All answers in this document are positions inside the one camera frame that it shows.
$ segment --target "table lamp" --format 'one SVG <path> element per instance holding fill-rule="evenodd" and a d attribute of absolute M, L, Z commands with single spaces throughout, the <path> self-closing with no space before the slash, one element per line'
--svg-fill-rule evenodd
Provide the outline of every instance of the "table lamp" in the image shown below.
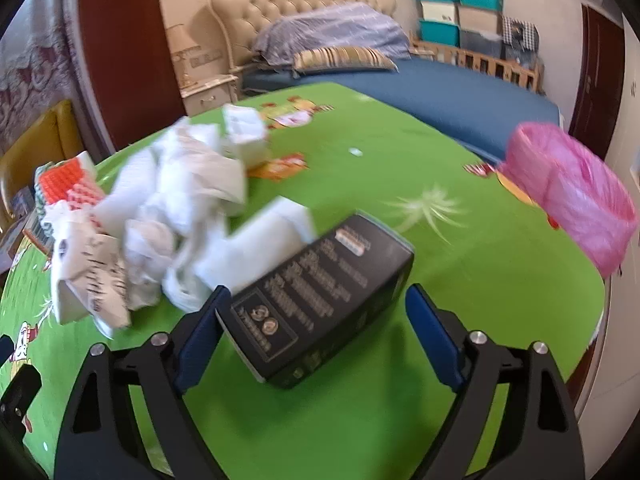
<path fill-rule="evenodd" d="M 179 23 L 166 30 L 167 43 L 171 52 L 172 61 L 174 62 L 175 76 L 178 79 L 178 86 L 183 89 L 194 85 L 191 77 L 187 73 L 186 52 L 199 45 L 193 41 L 193 38 L 187 32 L 184 24 Z"/>

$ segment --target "nightstand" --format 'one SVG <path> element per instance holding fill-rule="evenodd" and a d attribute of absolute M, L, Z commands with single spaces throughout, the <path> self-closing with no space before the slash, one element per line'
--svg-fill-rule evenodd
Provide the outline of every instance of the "nightstand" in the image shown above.
<path fill-rule="evenodd" d="M 187 115 L 193 117 L 207 110 L 213 110 L 225 103 L 235 103 L 238 100 L 234 75 L 217 75 L 180 91 Z"/>

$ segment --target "blanket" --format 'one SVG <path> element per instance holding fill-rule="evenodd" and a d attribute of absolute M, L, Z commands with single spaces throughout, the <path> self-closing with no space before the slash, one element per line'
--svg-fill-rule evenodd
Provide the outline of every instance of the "blanket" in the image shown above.
<path fill-rule="evenodd" d="M 285 16 L 260 31 L 254 52 L 270 66 L 289 66 L 296 53 L 324 46 L 366 46 L 385 56 L 409 57 L 409 39 L 400 25 L 362 3 Z"/>

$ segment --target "pillow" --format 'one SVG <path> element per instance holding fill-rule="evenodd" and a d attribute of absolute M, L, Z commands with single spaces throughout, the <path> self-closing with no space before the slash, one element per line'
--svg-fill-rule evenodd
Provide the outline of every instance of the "pillow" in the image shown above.
<path fill-rule="evenodd" d="M 303 50 L 293 57 L 294 74 L 395 70 L 396 64 L 379 51 L 365 46 L 328 46 Z"/>

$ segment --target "cartoon print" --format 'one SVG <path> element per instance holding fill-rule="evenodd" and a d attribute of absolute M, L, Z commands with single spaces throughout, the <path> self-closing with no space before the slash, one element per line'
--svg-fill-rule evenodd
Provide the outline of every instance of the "cartoon print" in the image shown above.
<path fill-rule="evenodd" d="M 18 332 L 18 338 L 15 342 L 14 353 L 9 357 L 9 361 L 12 363 L 10 379 L 13 380 L 18 370 L 24 365 L 30 365 L 31 359 L 28 358 L 28 349 L 31 341 L 37 338 L 40 331 L 38 326 L 30 326 L 26 321 L 21 325 L 20 332 Z M 26 413 L 22 419 L 22 423 L 29 433 L 33 433 L 33 426 Z"/>
<path fill-rule="evenodd" d="M 502 184 L 504 189 L 509 191 L 514 197 L 516 197 L 521 202 L 524 202 L 527 205 L 533 207 L 540 207 L 536 202 L 534 202 L 531 197 L 521 190 L 518 186 L 516 186 L 511 180 L 505 177 L 500 171 L 496 171 L 493 166 L 490 164 L 465 164 L 463 166 L 464 170 L 474 174 L 476 176 L 480 176 L 482 178 L 489 178 L 492 174 L 496 174 L 498 177 L 498 182 Z M 556 221 L 552 216 L 547 215 L 546 221 L 549 222 L 549 225 L 552 227 L 554 231 L 558 231 L 560 228 L 560 224 Z"/>
<path fill-rule="evenodd" d="M 258 168 L 252 169 L 247 175 L 250 178 L 267 178 L 279 182 L 302 170 L 306 170 L 306 168 L 308 168 L 308 165 L 306 164 L 305 155 L 295 152 L 280 158 L 273 158 Z"/>
<path fill-rule="evenodd" d="M 495 173 L 494 167 L 490 164 L 465 164 L 463 166 L 465 171 L 468 171 L 471 174 L 481 176 L 483 178 L 488 178 L 492 174 Z"/>
<path fill-rule="evenodd" d="M 12 272 L 15 269 L 15 267 L 18 266 L 22 256 L 24 255 L 26 250 L 30 247 L 31 240 L 29 240 L 28 238 L 26 238 L 26 240 L 27 240 L 27 242 L 22 245 L 22 247 L 18 250 L 17 253 L 15 253 L 14 260 L 11 262 L 11 268 L 9 269 L 9 272 Z"/>
<path fill-rule="evenodd" d="M 398 216 L 404 217 L 404 221 L 395 227 L 399 233 L 405 232 L 425 220 L 443 241 L 450 244 L 438 229 L 437 221 L 440 220 L 456 227 L 464 227 L 449 218 L 450 215 L 463 213 L 458 209 L 459 201 L 449 198 L 446 190 L 440 189 L 437 185 L 434 185 L 430 190 L 425 189 L 418 198 L 398 197 L 398 200 L 400 202 L 387 203 L 387 205 L 395 208 Z"/>
<path fill-rule="evenodd" d="M 316 105 L 313 101 L 300 96 L 292 96 L 286 104 L 262 104 L 262 120 L 267 121 L 269 130 L 281 130 L 307 124 L 318 112 L 333 110 L 331 105 Z"/>

